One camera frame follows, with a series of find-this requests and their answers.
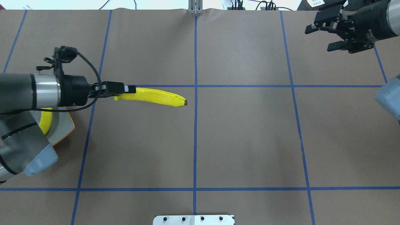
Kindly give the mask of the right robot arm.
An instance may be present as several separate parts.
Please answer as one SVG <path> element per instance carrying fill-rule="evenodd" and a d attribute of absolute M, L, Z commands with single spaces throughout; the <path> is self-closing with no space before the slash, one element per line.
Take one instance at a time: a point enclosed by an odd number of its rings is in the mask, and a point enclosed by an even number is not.
<path fill-rule="evenodd" d="M 329 88 L 377 88 L 374 98 L 399 120 L 399 72 L 389 73 L 389 64 L 399 69 L 398 0 L 323 0 L 305 34 L 321 41 L 304 54 L 295 75 L 299 83 Z"/>

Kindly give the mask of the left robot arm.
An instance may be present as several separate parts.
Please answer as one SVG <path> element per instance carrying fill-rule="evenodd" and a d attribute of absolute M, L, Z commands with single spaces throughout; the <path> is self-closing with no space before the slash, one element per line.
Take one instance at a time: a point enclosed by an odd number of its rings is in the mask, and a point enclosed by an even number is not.
<path fill-rule="evenodd" d="M 122 82 L 89 84 L 84 76 L 1 74 L 1 183 L 20 173 L 34 176 L 58 155 L 31 114 L 46 107 L 84 106 L 89 98 L 136 93 Z"/>

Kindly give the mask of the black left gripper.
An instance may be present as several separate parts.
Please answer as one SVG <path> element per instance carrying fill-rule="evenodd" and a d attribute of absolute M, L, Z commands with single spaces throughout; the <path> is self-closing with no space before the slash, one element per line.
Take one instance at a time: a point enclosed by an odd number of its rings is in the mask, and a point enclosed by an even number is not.
<path fill-rule="evenodd" d="M 84 76 L 63 75 L 60 81 L 60 107 L 85 106 L 89 98 L 98 94 L 95 84 L 89 84 Z M 135 85 L 104 81 L 100 85 L 101 96 L 118 96 L 136 93 Z"/>

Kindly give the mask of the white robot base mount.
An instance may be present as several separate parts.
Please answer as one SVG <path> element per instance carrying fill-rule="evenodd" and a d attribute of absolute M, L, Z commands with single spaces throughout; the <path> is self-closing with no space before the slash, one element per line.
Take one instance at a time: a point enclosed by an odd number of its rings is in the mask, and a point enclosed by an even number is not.
<path fill-rule="evenodd" d="M 234 215 L 160 215 L 153 225 L 235 225 Z"/>

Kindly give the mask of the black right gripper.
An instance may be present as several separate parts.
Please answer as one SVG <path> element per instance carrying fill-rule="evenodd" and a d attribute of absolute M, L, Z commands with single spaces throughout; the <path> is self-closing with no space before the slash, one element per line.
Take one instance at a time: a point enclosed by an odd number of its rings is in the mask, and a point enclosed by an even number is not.
<path fill-rule="evenodd" d="M 375 43 L 391 37 L 388 20 L 390 2 L 376 2 L 346 16 L 343 5 L 335 5 L 317 12 L 314 22 L 305 29 L 305 34 L 323 30 L 337 35 L 348 35 L 347 40 L 328 44 L 327 51 L 335 50 L 358 53 L 374 48 Z M 349 32 L 345 22 L 349 21 Z"/>

